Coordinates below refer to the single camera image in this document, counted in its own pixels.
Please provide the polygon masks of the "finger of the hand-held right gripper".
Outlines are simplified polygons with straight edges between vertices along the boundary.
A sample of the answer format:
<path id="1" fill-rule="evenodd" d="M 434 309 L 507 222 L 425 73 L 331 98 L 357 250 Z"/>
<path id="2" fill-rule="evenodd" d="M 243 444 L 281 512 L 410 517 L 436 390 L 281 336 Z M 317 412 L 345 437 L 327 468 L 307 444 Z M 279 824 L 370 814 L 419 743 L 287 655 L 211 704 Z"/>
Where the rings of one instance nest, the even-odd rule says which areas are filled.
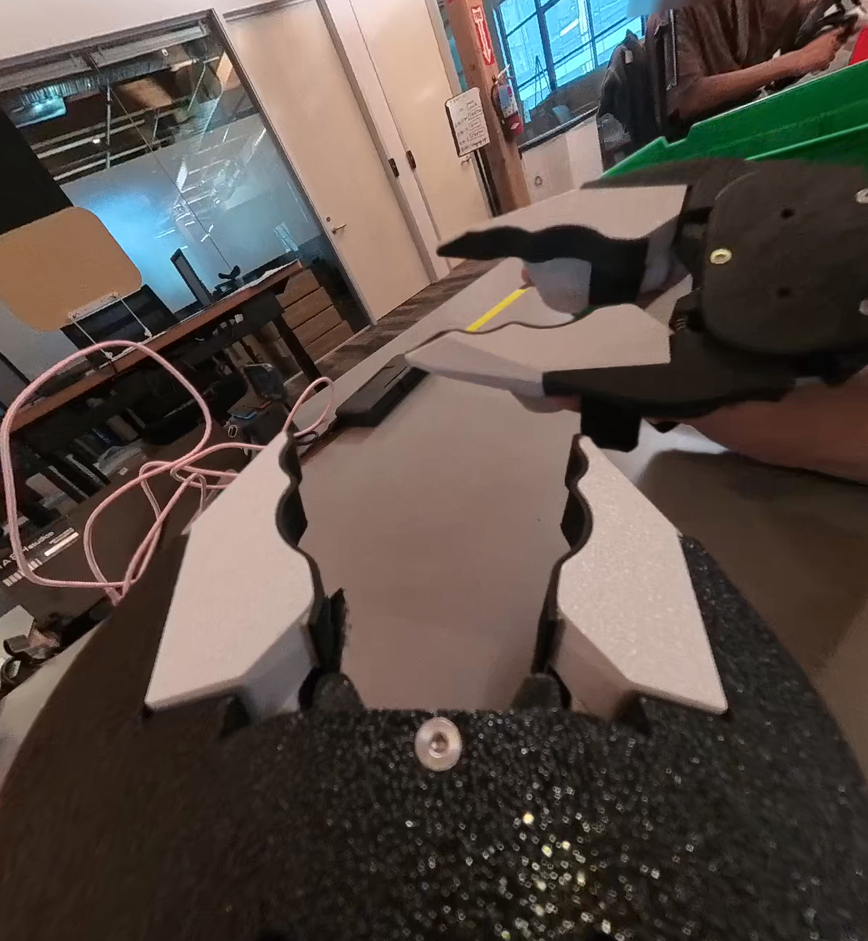
<path id="1" fill-rule="evenodd" d="M 633 377 L 671 361 L 671 331 L 632 304 L 605 307 L 580 319 L 552 325 L 504 323 L 481 332 L 452 328 L 405 354 L 407 364 L 425 373 L 504 392 L 528 410 L 562 410 L 561 400 L 581 402 L 589 372 L 615 378 L 621 369 Z"/>
<path id="2" fill-rule="evenodd" d="M 681 265 L 674 244 L 688 191 L 685 183 L 573 189 L 461 231 L 438 254 L 517 260 L 542 303 L 562 314 L 638 304 Z"/>

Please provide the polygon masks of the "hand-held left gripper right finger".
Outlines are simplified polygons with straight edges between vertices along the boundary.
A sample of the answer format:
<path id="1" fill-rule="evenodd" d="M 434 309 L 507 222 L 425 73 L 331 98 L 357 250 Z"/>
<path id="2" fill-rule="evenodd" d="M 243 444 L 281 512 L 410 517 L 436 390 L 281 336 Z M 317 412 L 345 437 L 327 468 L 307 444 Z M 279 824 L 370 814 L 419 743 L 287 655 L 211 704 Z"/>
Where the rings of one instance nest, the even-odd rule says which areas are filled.
<path id="1" fill-rule="evenodd" d="M 676 527 L 591 441 L 573 438 L 548 586 L 548 671 L 570 706 L 614 719 L 649 697 L 728 709 Z"/>

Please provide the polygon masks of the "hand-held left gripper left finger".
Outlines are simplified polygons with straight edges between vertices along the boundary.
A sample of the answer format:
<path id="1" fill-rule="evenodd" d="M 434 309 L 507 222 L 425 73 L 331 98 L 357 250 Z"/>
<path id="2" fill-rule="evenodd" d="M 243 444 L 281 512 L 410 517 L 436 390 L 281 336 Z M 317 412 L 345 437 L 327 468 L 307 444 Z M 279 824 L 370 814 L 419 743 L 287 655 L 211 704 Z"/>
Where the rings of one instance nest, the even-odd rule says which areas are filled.
<path id="1" fill-rule="evenodd" d="M 253 721 L 297 712 L 318 665 L 325 598 L 299 543 L 308 519 L 297 443 L 283 432 L 191 525 L 145 706 L 233 697 Z"/>

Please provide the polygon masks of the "green plastic bin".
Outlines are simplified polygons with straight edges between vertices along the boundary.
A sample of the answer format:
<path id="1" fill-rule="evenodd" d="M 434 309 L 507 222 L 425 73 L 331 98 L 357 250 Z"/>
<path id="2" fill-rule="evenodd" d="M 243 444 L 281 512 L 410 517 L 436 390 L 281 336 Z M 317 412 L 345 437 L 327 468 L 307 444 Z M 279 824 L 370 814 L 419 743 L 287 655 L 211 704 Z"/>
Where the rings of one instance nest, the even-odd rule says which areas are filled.
<path id="1" fill-rule="evenodd" d="M 605 171 L 605 179 L 699 158 L 800 159 L 868 170 L 868 60 L 779 91 L 663 138 Z"/>

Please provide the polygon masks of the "person's right hand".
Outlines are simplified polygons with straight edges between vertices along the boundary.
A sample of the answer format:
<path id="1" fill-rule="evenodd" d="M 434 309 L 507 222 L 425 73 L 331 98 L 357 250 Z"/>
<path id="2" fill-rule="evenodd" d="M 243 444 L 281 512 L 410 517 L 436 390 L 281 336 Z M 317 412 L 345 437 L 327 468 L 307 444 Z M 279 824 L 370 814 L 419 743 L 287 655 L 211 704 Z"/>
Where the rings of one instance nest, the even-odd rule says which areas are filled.
<path id="1" fill-rule="evenodd" d="M 744 402 L 699 418 L 648 418 L 687 425 L 739 456 L 868 485 L 868 368 L 845 383 L 798 386 L 776 402 Z"/>

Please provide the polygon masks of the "wooden pillar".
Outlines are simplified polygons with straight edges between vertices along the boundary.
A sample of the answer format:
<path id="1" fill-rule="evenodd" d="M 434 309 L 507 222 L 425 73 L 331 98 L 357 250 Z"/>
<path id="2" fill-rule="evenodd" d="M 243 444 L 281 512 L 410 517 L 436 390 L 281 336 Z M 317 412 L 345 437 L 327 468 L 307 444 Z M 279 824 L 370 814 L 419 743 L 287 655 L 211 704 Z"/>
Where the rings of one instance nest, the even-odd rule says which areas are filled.
<path id="1" fill-rule="evenodd" d="M 486 159 L 498 196 L 499 212 L 502 214 L 528 205 L 530 196 L 518 146 L 515 141 L 506 140 L 492 105 L 492 79 L 500 72 L 500 67 L 493 40 L 496 65 L 490 68 L 484 66 L 470 17 L 470 7 L 477 3 L 484 6 L 487 15 L 488 4 L 484 1 L 447 1 L 445 7 L 464 77 L 469 85 L 481 91 L 490 135 L 490 143 L 485 148 Z"/>

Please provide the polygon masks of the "fire extinguisher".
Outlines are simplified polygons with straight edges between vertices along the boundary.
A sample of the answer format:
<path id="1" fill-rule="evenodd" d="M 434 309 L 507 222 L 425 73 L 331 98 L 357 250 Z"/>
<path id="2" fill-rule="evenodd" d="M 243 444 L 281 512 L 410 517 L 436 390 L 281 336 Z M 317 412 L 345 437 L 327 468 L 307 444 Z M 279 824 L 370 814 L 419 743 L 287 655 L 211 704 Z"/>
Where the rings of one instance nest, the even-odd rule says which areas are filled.
<path id="1" fill-rule="evenodd" d="M 519 100 L 508 77 L 508 70 L 503 70 L 493 77 L 490 95 L 506 140 L 515 141 L 523 133 L 523 122 Z"/>

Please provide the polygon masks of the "white paper notice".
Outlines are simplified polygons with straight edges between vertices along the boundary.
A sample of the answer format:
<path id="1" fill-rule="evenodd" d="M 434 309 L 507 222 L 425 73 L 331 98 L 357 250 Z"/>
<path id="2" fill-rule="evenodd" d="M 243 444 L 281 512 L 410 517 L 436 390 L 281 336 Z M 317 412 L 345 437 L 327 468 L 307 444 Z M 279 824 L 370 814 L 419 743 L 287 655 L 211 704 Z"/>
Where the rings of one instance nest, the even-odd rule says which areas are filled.
<path id="1" fill-rule="evenodd" d="M 458 159 L 472 156 L 490 143 L 489 128 L 481 91 L 463 91 L 444 103 Z"/>

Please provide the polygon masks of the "black power adapter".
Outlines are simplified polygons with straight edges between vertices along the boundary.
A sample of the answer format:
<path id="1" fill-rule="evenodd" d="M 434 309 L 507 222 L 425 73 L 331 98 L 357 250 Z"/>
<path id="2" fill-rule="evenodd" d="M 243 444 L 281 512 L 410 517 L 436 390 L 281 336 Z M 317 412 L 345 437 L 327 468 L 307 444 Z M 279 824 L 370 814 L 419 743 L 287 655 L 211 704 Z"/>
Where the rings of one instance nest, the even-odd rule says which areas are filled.
<path id="1" fill-rule="evenodd" d="M 396 356 L 337 406 L 335 420 L 344 428 L 378 427 L 427 375 Z"/>

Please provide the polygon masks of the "white door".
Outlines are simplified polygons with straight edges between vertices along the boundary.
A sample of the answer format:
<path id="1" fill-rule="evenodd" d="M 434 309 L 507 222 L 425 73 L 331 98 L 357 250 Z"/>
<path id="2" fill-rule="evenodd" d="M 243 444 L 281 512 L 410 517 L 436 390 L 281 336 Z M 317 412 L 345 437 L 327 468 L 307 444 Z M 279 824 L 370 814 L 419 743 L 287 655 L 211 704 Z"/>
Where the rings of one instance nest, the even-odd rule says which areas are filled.
<path id="1" fill-rule="evenodd" d="M 323 2 L 350 77 L 393 160 L 425 251 L 489 218 L 475 156 L 458 155 L 447 103 L 460 93 L 437 2 Z"/>
<path id="2" fill-rule="evenodd" d="M 381 156 L 317 2 L 227 23 L 240 64 L 368 317 L 429 284 Z"/>

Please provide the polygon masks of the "wooden work table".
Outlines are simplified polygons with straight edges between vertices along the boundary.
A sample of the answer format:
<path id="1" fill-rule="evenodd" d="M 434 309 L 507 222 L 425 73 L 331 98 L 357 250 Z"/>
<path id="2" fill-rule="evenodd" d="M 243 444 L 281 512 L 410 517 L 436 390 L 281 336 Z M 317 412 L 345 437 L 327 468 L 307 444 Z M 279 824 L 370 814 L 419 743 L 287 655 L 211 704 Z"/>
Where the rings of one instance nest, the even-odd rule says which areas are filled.
<path id="1" fill-rule="evenodd" d="M 304 265 L 299 261 L 274 269 L 254 283 L 246 285 L 224 299 L 217 301 L 205 311 L 193 315 L 149 340 L 145 347 L 148 351 L 156 354 L 168 349 L 175 350 L 192 340 L 199 332 L 213 325 L 218 325 L 229 319 L 232 314 L 240 312 L 252 300 L 263 297 L 270 304 L 269 308 L 273 311 L 271 322 L 276 326 L 283 343 L 291 353 L 292 359 L 310 381 L 316 381 L 322 378 L 322 373 L 299 341 L 293 328 L 285 320 L 284 309 L 279 303 L 279 296 L 284 291 L 287 282 L 293 276 L 301 274 L 304 269 Z M 111 361 L 108 365 L 89 372 L 63 390 L 37 399 L 28 406 L 20 406 L 16 411 L 11 430 L 16 432 L 39 422 L 42 418 L 67 406 L 76 399 L 91 394 L 95 389 L 113 382 L 124 373 L 133 370 L 145 359 L 147 359 L 147 356 L 143 351 L 136 350 L 126 353 L 119 359 Z"/>

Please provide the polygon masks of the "tan rounded board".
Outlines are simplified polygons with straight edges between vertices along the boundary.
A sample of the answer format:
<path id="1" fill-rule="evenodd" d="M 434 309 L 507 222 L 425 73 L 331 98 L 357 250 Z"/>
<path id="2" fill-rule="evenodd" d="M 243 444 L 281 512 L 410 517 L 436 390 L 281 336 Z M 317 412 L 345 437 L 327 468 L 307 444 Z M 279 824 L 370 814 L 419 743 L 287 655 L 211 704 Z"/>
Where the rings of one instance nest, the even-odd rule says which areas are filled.
<path id="1" fill-rule="evenodd" d="M 72 206 L 0 235 L 0 301 L 34 330 L 58 331 L 143 286 L 140 269 L 85 208 Z"/>

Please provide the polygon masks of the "glass partition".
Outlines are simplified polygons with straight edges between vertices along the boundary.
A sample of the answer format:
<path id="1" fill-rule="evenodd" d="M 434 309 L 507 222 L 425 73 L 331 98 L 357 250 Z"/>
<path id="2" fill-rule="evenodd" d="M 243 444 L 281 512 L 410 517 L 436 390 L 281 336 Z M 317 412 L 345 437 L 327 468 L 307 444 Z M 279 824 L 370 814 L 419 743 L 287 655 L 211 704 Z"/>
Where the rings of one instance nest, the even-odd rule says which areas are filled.
<path id="1" fill-rule="evenodd" d="M 369 325 L 210 13 L 6 61 L 0 113 L 172 313 L 200 308 L 174 256 L 215 298 L 300 262 L 353 334 Z"/>

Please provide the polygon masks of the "black flat panel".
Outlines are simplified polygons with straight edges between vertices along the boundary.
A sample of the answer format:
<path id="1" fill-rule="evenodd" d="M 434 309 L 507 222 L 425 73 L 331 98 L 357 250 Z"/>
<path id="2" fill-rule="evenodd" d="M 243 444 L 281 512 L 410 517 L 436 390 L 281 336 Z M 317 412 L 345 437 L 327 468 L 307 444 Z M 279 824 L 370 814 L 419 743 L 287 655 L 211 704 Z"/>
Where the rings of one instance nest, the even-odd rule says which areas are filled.
<path id="1" fill-rule="evenodd" d="M 0 111 L 0 236 L 71 206 L 17 126 Z"/>

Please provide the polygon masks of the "red wall sign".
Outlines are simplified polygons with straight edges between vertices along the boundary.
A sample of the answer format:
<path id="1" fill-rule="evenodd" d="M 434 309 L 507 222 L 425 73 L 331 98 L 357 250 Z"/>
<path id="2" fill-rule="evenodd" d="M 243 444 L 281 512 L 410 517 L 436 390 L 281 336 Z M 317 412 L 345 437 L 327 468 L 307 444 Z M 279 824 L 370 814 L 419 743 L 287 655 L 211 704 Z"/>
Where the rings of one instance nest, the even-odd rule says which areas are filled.
<path id="1" fill-rule="evenodd" d="M 487 15 L 482 4 L 470 7 L 470 17 L 475 32 L 476 43 L 481 53 L 484 66 L 490 68 L 496 65 L 496 54 L 488 27 Z"/>

